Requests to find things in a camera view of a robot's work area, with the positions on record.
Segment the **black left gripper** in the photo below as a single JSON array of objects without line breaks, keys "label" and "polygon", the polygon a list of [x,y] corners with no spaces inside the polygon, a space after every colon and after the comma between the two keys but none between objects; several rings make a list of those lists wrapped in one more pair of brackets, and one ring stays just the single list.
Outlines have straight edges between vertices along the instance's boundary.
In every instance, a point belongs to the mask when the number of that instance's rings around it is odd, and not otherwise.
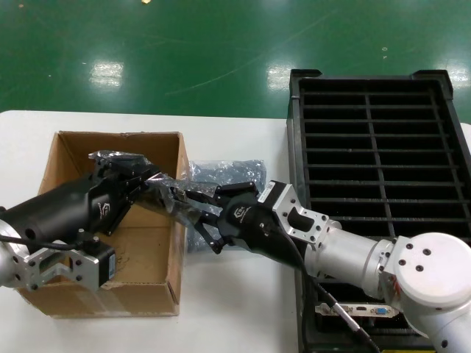
[{"label": "black left gripper", "polygon": [[142,154],[94,154],[93,174],[4,211],[4,236],[23,241],[73,241],[81,229],[113,233],[160,168]]}]

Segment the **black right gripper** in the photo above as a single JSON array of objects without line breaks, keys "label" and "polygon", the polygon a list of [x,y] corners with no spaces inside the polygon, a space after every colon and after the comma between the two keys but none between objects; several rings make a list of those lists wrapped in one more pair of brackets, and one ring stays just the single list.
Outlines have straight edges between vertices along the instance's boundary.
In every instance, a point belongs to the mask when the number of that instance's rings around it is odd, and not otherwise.
[{"label": "black right gripper", "polygon": [[[271,210],[258,203],[258,189],[254,182],[213,185],[197,182],[185,195],[196,202],[224,206],[218,216],[200,216],[194,229],[215,254],[226,245],[238,246],[260,254],[283,265],[301,269],[301,250],[305,247],[288,235],[278,224]],[[219,230],[215,239],[205,225]]]}]

